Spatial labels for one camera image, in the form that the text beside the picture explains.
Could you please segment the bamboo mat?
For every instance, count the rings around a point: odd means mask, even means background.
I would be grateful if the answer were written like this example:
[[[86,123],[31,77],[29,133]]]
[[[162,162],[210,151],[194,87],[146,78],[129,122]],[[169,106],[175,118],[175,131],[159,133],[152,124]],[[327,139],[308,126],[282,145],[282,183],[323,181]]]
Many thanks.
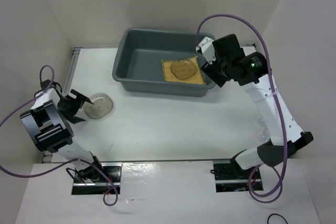
[[[174,61],[180,61],[180,60],[192,60],[196,66],[197,66],[197,72],[195,75],[190,77],[189,79],[186,80],[180,80],[176,78],[170,71],[170,65]],[[178,82],[178,83],[187,83],[187,84],[200,84],[200,85],[205,85],[206,82],[204,81],[204,78],[202,76],[197,57],[193,56],[190,58],[185,58],[185,59],[179,59],[179,60],[162,60],[162,71],[163,71],[163,78],[167,82]]]

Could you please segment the clear plate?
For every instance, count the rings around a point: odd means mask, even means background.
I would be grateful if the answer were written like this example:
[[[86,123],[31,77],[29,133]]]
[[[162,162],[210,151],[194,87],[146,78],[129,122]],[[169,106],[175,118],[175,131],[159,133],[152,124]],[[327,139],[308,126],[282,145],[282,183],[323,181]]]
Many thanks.
[[[174,61],[170,65],[171,73],[180,80],[186,80],[197,72],[197,66],[192,60]]]
[[[84,113],[91,119],[101,119],[113,109],[112,99],[105,93],[96,93],[89,97],[90,103],[83,105]]]

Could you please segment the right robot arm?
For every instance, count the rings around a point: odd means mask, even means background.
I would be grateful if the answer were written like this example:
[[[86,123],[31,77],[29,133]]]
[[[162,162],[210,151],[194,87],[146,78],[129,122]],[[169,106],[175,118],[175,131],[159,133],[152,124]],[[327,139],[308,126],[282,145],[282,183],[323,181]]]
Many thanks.
[[[290,114],[274,77],[268,74],[264,55],[259,52],[246,55],[234,34],[217,40],[204,37],[196,51],[206,59],[201,70],[219,87],[234,80],[247,92],[270,135],[266,143],[231,158],[232,176],[242,178],[258,165],[274,167],[283,162],[284,151],[291,157],[313,141],[312,133],[305,132]]]

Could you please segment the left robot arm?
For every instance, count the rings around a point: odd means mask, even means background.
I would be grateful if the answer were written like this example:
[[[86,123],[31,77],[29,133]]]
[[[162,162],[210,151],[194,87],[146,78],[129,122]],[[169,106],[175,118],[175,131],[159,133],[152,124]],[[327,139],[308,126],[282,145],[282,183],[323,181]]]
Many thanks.
[[[83,122],[76,114],[90,99],[72,89],[64,96],[59,83],[49,79],[40,82],[34,105],[20,114],[20,120],[33,143],[41,152],[58,153],[67,160],[75,159],[75,171],[83,181],[98,182],[104,177],[99,159],[74,140],[71,124]]]

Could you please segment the grey plastic bin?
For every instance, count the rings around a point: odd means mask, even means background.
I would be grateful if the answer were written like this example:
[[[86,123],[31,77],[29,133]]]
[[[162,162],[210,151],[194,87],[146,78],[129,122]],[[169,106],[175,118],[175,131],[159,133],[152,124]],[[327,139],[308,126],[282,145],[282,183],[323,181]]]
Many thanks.
[[[113,64],[112,77],[132,92],[203,97],[215,83],[204,73],[204,84],[169,82],[162,62],[197,55],[196,33],[130,28],[125,31]]]

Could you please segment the clear plastic cup near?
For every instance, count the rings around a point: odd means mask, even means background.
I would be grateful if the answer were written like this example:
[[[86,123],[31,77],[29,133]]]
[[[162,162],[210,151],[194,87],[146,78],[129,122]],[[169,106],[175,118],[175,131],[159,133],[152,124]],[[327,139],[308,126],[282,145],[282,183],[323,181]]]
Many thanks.
[[[259,131],[257,136],[259,137],[259,140],[262,143],[265,143],[265,142],[269,141],[269,139],[270,139],[270,133],[269,133],[267,128],[263,129],[262,131]]]

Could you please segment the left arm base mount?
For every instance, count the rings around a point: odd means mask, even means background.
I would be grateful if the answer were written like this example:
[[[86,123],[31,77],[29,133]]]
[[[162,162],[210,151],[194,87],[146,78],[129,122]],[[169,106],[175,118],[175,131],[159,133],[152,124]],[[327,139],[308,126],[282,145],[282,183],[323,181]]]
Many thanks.
[[[118,195],[120,194],[121,183],[121,163],[102,163],[103,171],[109,177],[116,187]],[[101,175],[99,179],[92,182],[89,179],[83,179],[78,176],[74,168],[66,168],[66,172],[72,179],[72,195],[115,195],[115,191],[111,184],[107,182]]]

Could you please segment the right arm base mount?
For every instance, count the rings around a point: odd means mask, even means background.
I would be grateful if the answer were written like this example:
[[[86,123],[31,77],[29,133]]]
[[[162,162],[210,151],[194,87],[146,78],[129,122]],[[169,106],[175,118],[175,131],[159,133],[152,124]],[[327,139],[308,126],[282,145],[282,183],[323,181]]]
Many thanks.
[[[217,193],[249,191],[250,181],[252,188],[256,191],[263,190],[263,183],[259,170],[256,170],[251,179],[249,175],[253,168],[248,170],[234,170],[228,159],[213,161],[213,168],[210,173],[214,176]]]

